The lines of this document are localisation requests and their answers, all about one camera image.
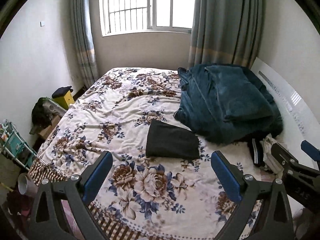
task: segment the white wall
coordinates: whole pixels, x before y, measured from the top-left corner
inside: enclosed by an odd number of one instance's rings
[[[266,0],[258,58],[300,94],[320,121],[320,35],[294,0]]]
[[[15,123],[29,143],[38,99],[83,86],[73,42],[70,0],[28,0],[0,39],[0,120]]]
[[[100,75],[114,67],[176,70],[188,66],[189,33],[144,32],[102,37],[99,0],[90,0],[90,18]]]

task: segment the black towel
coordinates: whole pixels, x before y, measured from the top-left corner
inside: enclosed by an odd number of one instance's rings
[[[199,140],[191,131],[152,120],[147,137],[147,157],[194,160],[199,158]]]

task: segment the floral blanket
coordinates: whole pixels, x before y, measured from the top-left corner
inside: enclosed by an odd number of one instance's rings
[[[152,119],[187,129],[173,118],[179,104],[176,71],[114,68],[70,105],[29,173],[36,184],[44,178],[66,180],[108,150],[113,168],[88,208],[110,239],[213,239],[236,205],[211,168],[211,153],[220,150],[258,180],[260,170],[245,143],[217,146],[201,137],[197,160],[147,158]],[[257,202],[241,238],[249,234],[259,207]]]

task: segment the white cup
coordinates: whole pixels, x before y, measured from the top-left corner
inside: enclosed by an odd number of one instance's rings
[[[29,197],[35,197],[38,191],[38,187],[32,181],[27,178],[26,173],[22,173],[18,177],[18,189],[20,194],[27,195]]]

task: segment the cardboard box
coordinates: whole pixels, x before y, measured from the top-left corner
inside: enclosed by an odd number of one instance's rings
[[[47,128],[43,129],[38,135],[46,140],[50,133],[53,131],[53,129],[57,126],[57,124],[60,122],[60,117],[58,115],[55,115],[51,120],[51,125],[49,125]]]

